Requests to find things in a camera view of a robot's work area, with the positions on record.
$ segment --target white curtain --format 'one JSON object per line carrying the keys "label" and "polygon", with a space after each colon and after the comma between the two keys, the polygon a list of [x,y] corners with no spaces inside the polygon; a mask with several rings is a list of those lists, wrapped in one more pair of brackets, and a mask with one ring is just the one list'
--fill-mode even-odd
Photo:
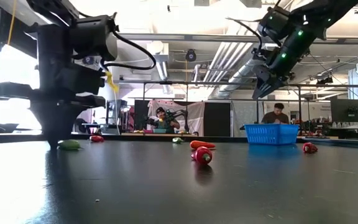
{"label": "white curtain", "polygon": [[[165,111],[186,110],[186,106],[181,106],[173,101],[150,100],[148,117],[156,116],[155,110],[159,107],[162,107]],[[200,136],[204,136],[204,109],[205,109],[204,102],[192,103],[187,106],[187,111],[188,111],[187,122],[189,125],[190,133],[196,131]],[[179,116],[176,118],[176,120],[180,124],[179,130],[185,130],[185,118]]]}

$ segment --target window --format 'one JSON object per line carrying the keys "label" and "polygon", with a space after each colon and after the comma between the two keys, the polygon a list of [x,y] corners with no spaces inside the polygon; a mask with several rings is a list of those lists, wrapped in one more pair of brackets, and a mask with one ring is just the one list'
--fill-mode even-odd
{"label": "window", "polygon": [[[39,87],[37,59],[5,45],[0,52],[0,83],[14,82]],[[40,129],[41,125],[29,110],[30,101],[10,99],[0,101],[0,124],[17,123],[18,128]]]}

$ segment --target black partition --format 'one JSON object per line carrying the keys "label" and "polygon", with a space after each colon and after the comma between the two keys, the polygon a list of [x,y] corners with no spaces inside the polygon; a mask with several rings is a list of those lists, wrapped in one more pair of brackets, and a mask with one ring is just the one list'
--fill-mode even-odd
{"label": "black partition", "polygon": [[[193,102],[175,101],[186,106]],[[142,129],[145,116],[149,112],[149,100],[135,100],[135,128]],[[205,103],[204,136],[230,137],[231,133],[230,103]]]}

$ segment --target ceiling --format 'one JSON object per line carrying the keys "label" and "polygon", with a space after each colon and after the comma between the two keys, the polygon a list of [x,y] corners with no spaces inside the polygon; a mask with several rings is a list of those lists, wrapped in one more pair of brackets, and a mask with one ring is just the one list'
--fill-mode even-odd
{"label": "ceiling", "polygon": [[[205,0],[93,0],[92,3],[83,0],[70,0],[70,2],[85,14],[112,14],[118,12],[117,23],[120,25],[121,32],[125,33],[171,33],[171,34],[229,34],[239,33],[239,26],[232,21],[224,19],[227,16],[238,19],[254,20],[259,19],[265,14],[266,7],[274,4],[274,0],[263,0],[262,9],[248,8],[240,0],[209,0],[209,6],[195,6],[195,4],[206,4]],[[282,0],[281,6],[288,5],[288,9],[293,9],[310,0]],[[8,12],[12,12],[12,1],[0,0],[0,6]],[[33,22],[40,24],[46,23],[38,15],[34,14],[25,0],[18,0],[17,17],[28,25]],[[350,11],[342,20],[332,26],[327,33],[328,36],[335,37],[358,37],[358,14]],[[146,47],[147,41],[138,42]],[[174,77],[185,79],[186,71],[194,68],[197,63],[210,64],[222,43],[219,42],[188,42],[171,41],[169,44],[168,69]],[[118,43],[119,60],[133,61],[146,59],[137,49]],[[185,53],[188,49],[195,49],[197,61],[185,63]],[[293,71],[296,78],[293,82],[306,82],[310,77],[317,77],[324,69],[338,67],[336,72],[339,74],[347,73],[346,70],[354,67],[358,62],[358,45],[312,45],[311,53],[315,58],[307,57],[300,64],[295,66]],[[136,65],[148,65],[149,61],[134,63]],[[241,60],[232,69],[240,66]],[[138,79],[150,79],[156,71],[141,73],[139,71],[120,70],[120,75],[136,76]],[[226,74],[229,78],[234,72]]]}

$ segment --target computer monitor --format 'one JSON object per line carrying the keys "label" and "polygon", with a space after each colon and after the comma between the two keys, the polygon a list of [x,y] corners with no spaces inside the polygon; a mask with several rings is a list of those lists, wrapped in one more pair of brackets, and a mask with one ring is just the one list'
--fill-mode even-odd
{"label": "computer monitor", "polygon": [[334,122],[358,122],[358,100],[331,100]]}

